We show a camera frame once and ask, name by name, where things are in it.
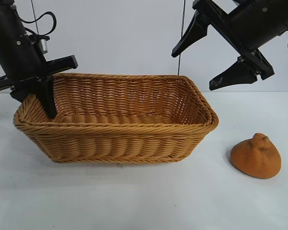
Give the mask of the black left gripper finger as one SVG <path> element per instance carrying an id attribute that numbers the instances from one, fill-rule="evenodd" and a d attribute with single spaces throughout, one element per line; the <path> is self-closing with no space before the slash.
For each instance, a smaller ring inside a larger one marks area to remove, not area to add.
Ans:
<path id="1" fill-rule="evenodd" d="M 57 115 L 56 104 L 54 99 L 54 77 L 47 76 L 34 83 L 31 91 L 40 101 L 46 115 L 54 119 Z"/>
<path id="2" fill-rule="evenodd" d="M 30 94 L 33 93 L 34 86 L 34 83 L 13 85 L 11 87 L 10 96 L 22 103 Z"/>

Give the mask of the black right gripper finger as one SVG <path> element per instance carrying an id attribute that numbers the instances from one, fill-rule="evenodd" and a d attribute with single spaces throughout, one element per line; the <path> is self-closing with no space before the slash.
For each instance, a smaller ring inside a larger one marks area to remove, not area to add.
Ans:
<path id="1" fill-rule="evenodd" d="M 213 91 L 232 85 L 252 84 L 256 81 L 257 76 L 249 59 L 238 57 L 237 61 L 228 69 L 210 80 L 209 89 Z"/>
<path id="2" fill-rule="evenodd" d="M 179 56 L 189 46 L 207 35 L 207 18 L 200 12 L 195 12 L 187 30 L 178 44 L 172 49 L 172 57 Z"/>

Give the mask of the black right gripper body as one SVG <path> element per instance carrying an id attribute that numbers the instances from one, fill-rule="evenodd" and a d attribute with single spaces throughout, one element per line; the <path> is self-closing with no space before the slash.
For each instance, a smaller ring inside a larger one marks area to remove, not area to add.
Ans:
<path id="1" fill-rule="evenodd" d="M 249 59 L 256 75 L 263 80 L 274 75 L 259 47 L 288 29 L 288 0 L 240 1 L 230 13 L 212 0 L 195 0 L 193 9 L 202 13 L 241 57 Z"/>

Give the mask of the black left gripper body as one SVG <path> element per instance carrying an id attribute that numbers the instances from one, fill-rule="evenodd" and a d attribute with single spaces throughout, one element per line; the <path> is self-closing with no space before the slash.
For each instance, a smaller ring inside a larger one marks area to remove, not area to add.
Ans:
<path id="1" fill-rule="evenodd" d="M 5 73 L 0 77 L 0 91 L 78 67 L 74 55 L 47 61 L 47 40 L 49 36 L 26 34 L 0 43 L 0 65 Z"/>

